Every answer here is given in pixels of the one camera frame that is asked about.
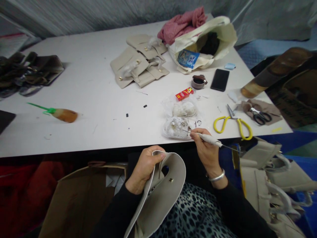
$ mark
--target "table surface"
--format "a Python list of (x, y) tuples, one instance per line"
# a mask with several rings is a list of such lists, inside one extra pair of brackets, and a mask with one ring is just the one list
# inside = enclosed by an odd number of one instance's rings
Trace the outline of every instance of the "table surface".
[[(162, 135), (166, 115), (161, 101), (190, 87), (192, 76), (199, 74), (204, 74), (208, 81), (204, 89), (197, 91), (208, 97), (202, 97), (198, 102), (204, 118), (201, 127), (207, 128), (218, 139), (240, 137), (234, 120), (227, 122), (222, 134), (213, 129), (216, 118), (228, 116), (227, 104), (235, 108), (235, 103), (227, 96), (228, 90), (241, 88), (253, 79), (235, 49), (215, 61), (211, 68), (190, 75), (177, 71), (176, 64), (166, 52), (163, 66), (170, 71), (167, 76), (142, 89), (136, 83), (124, 89), (116, 84), (110, 62), (127, 47), (127, 36), (156, 35), (164, 23), (48, 38), (26, 50), (26, 55), (30, 51), (40, 56), (57, 55), (65, 65), (65, 71), (51, 86), (29, 98), (16, 93), (0, 102), (0, 110), (17, 115), (0, 135), (0, 157), (183, 142)], [(215, 70), (223, 69), (226, 63), (236, 64), (230, 72), (226, 91), (210, 89)], [(265, 93), (257, 99), (271, 103)], [(64, 123), (42, 114), (43, 110), (26, 102), (70, 109), (78, 112), (79, 117), (74, 123)], [(285, 120), (258, 126), (243, 112), (236, 115), (252, 127), (254, 136), (292, 132)]]

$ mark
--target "gray curtain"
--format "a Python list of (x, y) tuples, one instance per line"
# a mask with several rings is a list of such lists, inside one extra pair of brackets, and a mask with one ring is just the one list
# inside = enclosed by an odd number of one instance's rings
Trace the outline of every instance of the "gray curtain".
[(305, 40), (317, 19), (315, 0), (0, 0), (0, 11), (45, 38), (171, 19), (205, 7), (228, 16), (237, 45), (254, 39)]

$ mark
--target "green nozzle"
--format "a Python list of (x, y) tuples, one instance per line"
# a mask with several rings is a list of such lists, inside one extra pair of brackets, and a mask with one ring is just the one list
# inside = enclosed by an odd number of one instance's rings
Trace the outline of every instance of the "green nozzle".
[(46, 107), (42, 107), (42, 106), (39, 106), (39, 105), (30, 103), (30, 102), (27, 102), (27, 103), (30, 104), (30, 105), (33, 105), (33, 106), (36, 106), (36, 107), (39, 107), (39, 108), (41, 108), (41, 109), (46, 110), (45, 112), (43, 112), (43, 114), (46, 114), (46, 115), (49, 115), (48, 113), (53, 114), (53, 113), (56, 112), (56, 109), (55, 109), (55, 108), (52, 108), (52, 107), (51, 107), (51, 108), (46, 108)]

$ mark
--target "awl tool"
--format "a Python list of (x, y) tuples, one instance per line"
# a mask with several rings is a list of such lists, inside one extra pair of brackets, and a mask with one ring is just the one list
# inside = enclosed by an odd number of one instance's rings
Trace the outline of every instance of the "awl tool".
[(205, 141), (205, 142), (207, 142), (207, 143), (209, 143), (209, 144), (216, 145), (216, 146), (218, 146), (219, 148), (221, 148), (222, 146), (224, 146), (224, 147), (226, 147), (226, 148), (229, 148), (229, 149), (231, 149), (231, 150), (234, 150), (234, 151), (239, 152), (239, 151), (236, 150), (236, 149), (233, 149), (233, 148), (231, 148), (231, 147), (229, 147), (229, 146), (223, 145), (223, 144), (221, 143), (221, 141), (217, 140), (217, 139), (214, 138), (213, 136), (206, 135), (206, 134), (202, 134), (202, 133), (198, 133), (198, 132), (195, 132), (195, 133), (198, 134), (198, 135), (200, 136), (200, 138), (201, 138), (203, 141)]

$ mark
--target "person's hand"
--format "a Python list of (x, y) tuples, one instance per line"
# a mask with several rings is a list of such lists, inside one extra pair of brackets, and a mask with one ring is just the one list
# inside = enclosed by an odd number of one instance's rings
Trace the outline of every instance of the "person's hand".
[(125, 187), (129, 192), (141, 194), (146, 181), (151, 177), (154, 166), (166, 157), (165, 153), (152, 156), (152, 152), (155, 150), (165, 152), (165, 150), (158, 145), (151, 146), (142, 151), (131, 177), (125, 183)]
[(191, 131), (191, 138), (197, 146), (198, 156), (204, 165), (210, 178), (218, 177), (222, 174), (222, 169), (219, 165), (219, 147), (204, 142), (196, 133), (210, 135), (209, 131), (203, 128), (196, 128)]

